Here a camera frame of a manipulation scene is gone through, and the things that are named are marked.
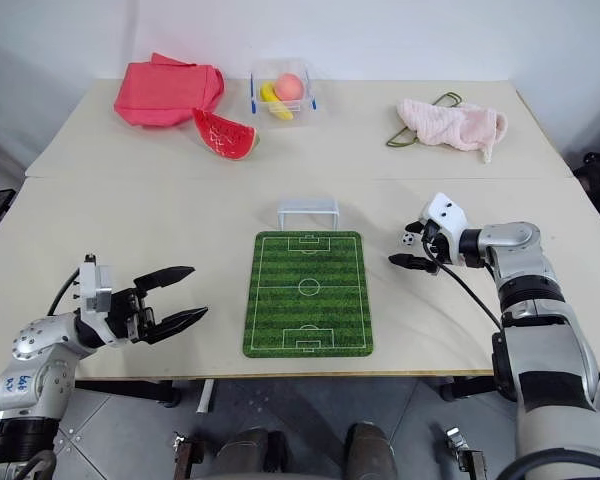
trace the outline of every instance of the green mat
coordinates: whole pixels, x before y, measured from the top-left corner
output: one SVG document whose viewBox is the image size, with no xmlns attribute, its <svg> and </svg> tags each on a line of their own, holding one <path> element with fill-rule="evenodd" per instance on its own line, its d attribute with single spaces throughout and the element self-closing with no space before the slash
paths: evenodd
<svg viewBox="0 0 600 480">
<path fill-rule="evenodd" d="M 358 357 L 373 351 L 357 232 L 256 236 L 243 351 L 248 357 Z"/>
</svg>

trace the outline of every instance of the red cloth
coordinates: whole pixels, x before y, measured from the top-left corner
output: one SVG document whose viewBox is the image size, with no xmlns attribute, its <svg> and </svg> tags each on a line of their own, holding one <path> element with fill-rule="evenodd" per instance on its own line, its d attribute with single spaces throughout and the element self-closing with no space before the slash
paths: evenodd
<svg viewBox="0 0 600 480">
<path fill-rule="evenodd" d="M 213 111 L 224 92 L 211 65 L 183 63 L 157 53 L 130 63 L 113 109 L 131 125 L 170 127 L 192 118 L 192 109 Z"/>
</svg>

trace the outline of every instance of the pink towel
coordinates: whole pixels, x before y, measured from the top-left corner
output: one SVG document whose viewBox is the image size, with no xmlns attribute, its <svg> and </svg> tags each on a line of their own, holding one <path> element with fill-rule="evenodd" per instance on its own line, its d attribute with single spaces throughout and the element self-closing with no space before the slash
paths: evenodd
<svg viewBox="0 0 600 480">
<path fill-rule="evenodd" d="M 131 125 L 169 127 L 192 118 L 193 108 L 213 111 L 223 92 L 213 66 L 154 53 L 150 62 L 129 64 L 113 108 Z"/>
<path fill-rule="evenodd" d="M 504 114 L 468 103 L 449 108 L 405 99 L 398 104 L 398 115 L 417 133 L 421 143 L 446 143 L 465 151 L 482 150 L 485 163 L 491 161 L 493 146 L 507 132 Z"/>
</svg>

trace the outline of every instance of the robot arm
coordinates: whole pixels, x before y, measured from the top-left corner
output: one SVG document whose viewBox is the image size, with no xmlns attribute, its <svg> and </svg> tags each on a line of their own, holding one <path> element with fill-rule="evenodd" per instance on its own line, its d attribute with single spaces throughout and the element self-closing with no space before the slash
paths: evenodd
<svg viewBox="0 0 600 480">
<path fill-rule="evenodd" d="M 144 305 L 148 290 L 176 283 L 193 270 L 166 268 L 135 279 L 134 288 L 112 293 L 109 267 L 86 257 L 74 282 L 80 285 L 80 308 L 53 315 L 52 307 L 51 315 L 31 322 L 13 340 L 11 362 L 0 375 L 0 480 L 17 478 L 34 455 L 53 450 L 80 360 L 105 344 L 153 344 L 204 316 L 207 307 L 156 324 L 153 310 Z"/>
<path fill-rule="evenodd" d="M 407 230 L 422 233 L 425 251 L 431 245 L 436 252 L 428 271 L 445 263 L 493 269 L 502 328 L 492 337 L 492 361 L 498 390 L 518 402 L 517 462 L 561 462 L 526 478 L 600 478 L 599 468 L 565 463 L 580 453 L 600 458 L 600 413 L 593 406 L 599 372 L 542 253 L 539 229 L 526 222 L 470 229 L 462 209 L 439 193 Z M 393 263 L 409 268 L 395 257 Z"/>
</svg>

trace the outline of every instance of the toy watermelon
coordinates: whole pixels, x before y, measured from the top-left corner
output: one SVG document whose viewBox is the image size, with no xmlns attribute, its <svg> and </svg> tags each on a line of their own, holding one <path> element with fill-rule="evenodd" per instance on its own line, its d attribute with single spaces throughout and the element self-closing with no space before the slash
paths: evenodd
<svg viewBox="0 0 600 480">
<path fill-rule="evenodd" d="M 258 144 L 256 129 L 211 112 L 193 109 L 193 119 L 204 143 L 218 155 L 242 160 Z"/>
</svg>

